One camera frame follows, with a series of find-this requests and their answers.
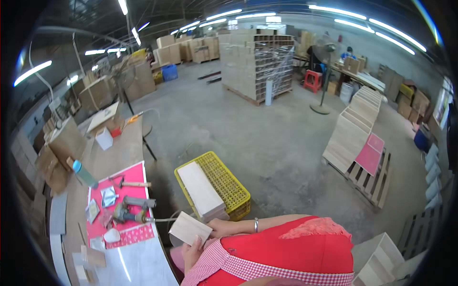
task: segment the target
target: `gingham apron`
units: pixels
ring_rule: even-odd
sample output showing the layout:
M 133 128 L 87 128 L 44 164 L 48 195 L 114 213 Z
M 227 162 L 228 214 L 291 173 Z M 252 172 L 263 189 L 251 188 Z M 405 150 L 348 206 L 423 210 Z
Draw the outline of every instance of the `gingham apron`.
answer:
M 274 276 L 295 278 L 310 285 L 350 286 L 353 279 L 353 273 L 323 274 L 301 272 L 241 259 L 230 255 L 218 239 L 205 249 L 194 267 L 185 275 L 181 286 L 197 286 L 201 281 L 204 281 L 220 269 L 246 281 L 258 277 Z

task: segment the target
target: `red plastic stool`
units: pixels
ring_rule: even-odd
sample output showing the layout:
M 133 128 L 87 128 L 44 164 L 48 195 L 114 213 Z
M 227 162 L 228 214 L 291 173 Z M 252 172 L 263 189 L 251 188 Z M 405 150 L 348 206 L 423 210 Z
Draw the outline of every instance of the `red plastic stool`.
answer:
M 316 72 L 312 70 L 308 70 L 304 76 L 304 85 L 303 87 L 309 87 L 312 89 L 313 93 L 316 91 L 321 90 L 321 72 Z

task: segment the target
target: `silver bracelet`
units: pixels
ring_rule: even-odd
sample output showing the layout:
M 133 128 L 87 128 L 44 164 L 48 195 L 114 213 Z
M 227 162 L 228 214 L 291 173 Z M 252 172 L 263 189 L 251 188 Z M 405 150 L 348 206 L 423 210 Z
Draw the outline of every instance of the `silver bracelet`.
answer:
M 258 218 L 255 217 L 255 233 L 257 233 L 257 224 L 258 224 Z

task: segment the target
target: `fan base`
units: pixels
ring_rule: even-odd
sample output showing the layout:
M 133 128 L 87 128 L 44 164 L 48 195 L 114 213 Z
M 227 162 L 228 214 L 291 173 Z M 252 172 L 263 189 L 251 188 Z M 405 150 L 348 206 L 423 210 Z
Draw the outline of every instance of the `fan base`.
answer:
M 329 109 L 324 105 L 310 105 L 310 108 L 319 114 L 326 115 L 330 113 Z

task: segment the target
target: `small white box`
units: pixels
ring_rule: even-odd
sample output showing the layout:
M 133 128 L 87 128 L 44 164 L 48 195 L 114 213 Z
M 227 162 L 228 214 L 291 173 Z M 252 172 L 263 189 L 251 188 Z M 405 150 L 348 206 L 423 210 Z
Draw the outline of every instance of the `small white box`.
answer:
M 97 132 L 95 140 L 104 151 L 113 145 L 113 137 L 111 137 L 110 131 L 106 127 Z

